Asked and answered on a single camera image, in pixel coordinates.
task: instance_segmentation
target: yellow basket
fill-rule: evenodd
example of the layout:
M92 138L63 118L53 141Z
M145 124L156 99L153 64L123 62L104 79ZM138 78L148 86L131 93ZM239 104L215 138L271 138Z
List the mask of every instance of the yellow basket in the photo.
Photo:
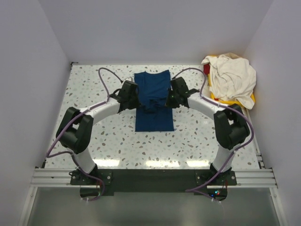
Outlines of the yellow basket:
M211 86L210 74L208 74L208 80L209 80L209 86ZM223 104L228 104L228 105L237 104L237 105L239 105L239 106L241 106L241 107L244 107L239 101L236 101L236 100L234 100L234 101L231 101L231 100L229 100L229 101L219 100L219 99L215 98L215 96L213 95L212 92L210 93L210 97L211 97L212 100L216 100L216 101L218 101L218 102L220 102L220 103L223 103ZM254 101L254 103L255 103L255 97L254 97L254 94L253 94L253 93L252 93L252 95L251 95L251 99L252 99L252 100Z

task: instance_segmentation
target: cable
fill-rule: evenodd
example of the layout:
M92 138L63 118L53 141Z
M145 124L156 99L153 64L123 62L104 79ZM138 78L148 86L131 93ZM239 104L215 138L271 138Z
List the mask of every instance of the cable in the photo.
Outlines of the cable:
M107 70L107 71L111 72L113 75L115 75L116 78L119 79L119 81L120 81L121 83L123 83L123 80L122 80L116 73L114 73L113 71L111 71L110 69L105 68L105 67L99 68L99 69L98 69L98 74L99 74L99 76L100 76L100 70Z
M251 129L251 137L250 137L250 139L249 139L246 143L244 143L244 144L242 144L241 146L235 148L235 151L237 151L237 150L239 150L240 148L242 148L242 147L248 145L249 143L251 143L251 141L254 139L254 128L253 128L251 122L249 121L249 119L248 119L247 117L245 117L241 112L237 111L236 109L233 109L233 108L231 108L231 107L229 107L229 106L226 106L226 105L220 105L219 103L217 103L217 102L215 102L215 101L212 101L212 100L209 100L209 99L207 99L206 97L204 97L204 96L202 95L202 92L203 92L203 89L204 89L204 86L205 86L205 82L206 82L206 75L205 75L205 73L204 73L201 69L194 68L194 67L189 67L189 68L183 69L182 71L180 71L179 73L177 73L177 75L175 75L172 79L176 78L176 77L177 77L179 74L181 74L182 72L184 72L184 71L186 71L186 70L190 70L190 69L192 69L192 70L197 70L197 71L201 72L201 73L203 74L203 76L204 76L204 82L203 82L203 84L202 84L202 86L201 86L201 89L200 89L200 91L199 91L201 99L204 99L205 101L207 101L207 102L209 102L209 103L211 103L211 104L213 104L213 105L215 105L215 106L217 106L217 107L222 107L222 108L225 108L225 109L228 109L228 110L230 110L230 111L235 112L236 114L238 114L239 116L241 116L241 117L247 122L247 124L249 125L249 127L250 127L250 129ZM192 189L187 189L187 190L185 190L185 191L186 191L186 192L197 192L197 193L200 193L200 191L198 191L197 189L200 189L200 188L202 188L202 187L208 185L210 182L212 182L212 181L213 181L213 180L221 173L221 171L225 168L225 166L227 165L227 163L230 161L230 159L233 157L234 154L235 154L235 152L233 151L233 152L229 155L229 157L227 158L227 160L225 161L225 163L222 165L222 167L216 172L216 174L215 174L212 178L210 178L208 181L206 181L204 184L202 184L202 185L200 185L200 186L197 186L197 187L192 188Z

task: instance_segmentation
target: metal frame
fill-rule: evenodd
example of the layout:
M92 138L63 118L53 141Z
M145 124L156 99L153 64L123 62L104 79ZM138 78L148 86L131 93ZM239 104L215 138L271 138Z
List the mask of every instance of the metal frame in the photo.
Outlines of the metal frame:
M36 169L32 176L31 186L34 187L85 187L70 185L69 172L74 169ZM238 185L229 188L275 188L277 187L273 170L271 169L245 169L236 170ZM222 186L207 186L208 188L222 188Z

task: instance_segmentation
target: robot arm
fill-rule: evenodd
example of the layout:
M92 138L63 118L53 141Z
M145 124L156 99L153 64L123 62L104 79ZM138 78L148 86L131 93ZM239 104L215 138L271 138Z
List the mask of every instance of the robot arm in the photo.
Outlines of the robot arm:
M122 88L111 94L109 100L103 105L98 103L81 109L74 107L67 109L56 137L58 137L63 128L75 116L90 110L79 117L59 139L62 146L73 152L76 163L85 173L91 174L93 170L97 170L97 166L93 162L88 149L93 125L110 115L117 114L126 109L137 108L139 106L138 94L136 93L137 87L137 84L132 81L124 81Z
M177 108L183 105L195 109L214 120L219 149L211 169L216 172L219 171L234 151L234 147L243 143L245 138L250 134L246 121L238 114L223 107L228 105L220 104L213 100L209 103L200 98L199 91L197 89L189 90L182 77L171 80L171 87L166 101L167 107ZM231 105L229 107L242 113L238 105ZM221 170L221 173L231 169L233 157L234 155Z

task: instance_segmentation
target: white wall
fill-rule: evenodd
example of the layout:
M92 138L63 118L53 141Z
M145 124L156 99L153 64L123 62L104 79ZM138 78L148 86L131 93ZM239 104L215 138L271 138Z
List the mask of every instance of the white wall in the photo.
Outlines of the white wall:
M45 157L69 63L37 0L2 0L0 31L0 225L13 226Z
M252 119L290 225L301 215L301 1L275 0L245 52L257 71Z
M199 63L243 54L272 0L39 0L68 58Z

